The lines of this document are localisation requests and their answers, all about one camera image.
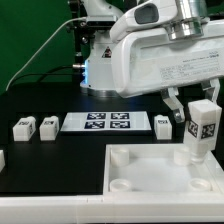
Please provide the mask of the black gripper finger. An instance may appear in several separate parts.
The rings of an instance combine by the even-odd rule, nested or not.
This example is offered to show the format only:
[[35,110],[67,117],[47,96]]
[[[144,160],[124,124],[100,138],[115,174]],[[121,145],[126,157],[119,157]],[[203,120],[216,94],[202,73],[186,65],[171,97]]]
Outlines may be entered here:
[[179,91],[177,87],[170,87],[161,91],[164,103],[172,110],[177,123],[185,121],[184,107],[178,100]]
[[205,92],[205,98],[217,102],[219,91],[220,91],[220,81],[218,78],[206,80],[201,83],[202,90]]

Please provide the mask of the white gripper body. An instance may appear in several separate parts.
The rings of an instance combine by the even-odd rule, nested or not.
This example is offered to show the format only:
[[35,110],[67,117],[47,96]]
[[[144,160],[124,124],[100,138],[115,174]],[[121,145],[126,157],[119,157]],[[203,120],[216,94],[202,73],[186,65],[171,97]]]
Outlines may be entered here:
[[163,28],[133,32],[112,51],[117,93],[124,98],[224,77],[224,20],[204,35],[172,41]]

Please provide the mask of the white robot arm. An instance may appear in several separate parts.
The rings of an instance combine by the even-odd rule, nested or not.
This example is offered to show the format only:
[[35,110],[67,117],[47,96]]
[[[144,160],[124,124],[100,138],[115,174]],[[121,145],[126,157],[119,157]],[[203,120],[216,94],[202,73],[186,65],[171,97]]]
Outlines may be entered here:
[[224,19],[207,16],[205,0],[135,0],[123,12],[106,0],[81,0],[93,32],[81,89],[124,98],[159,91],[175,120],[185,120],[182,86],[201,84],[216,101],[224,77]]

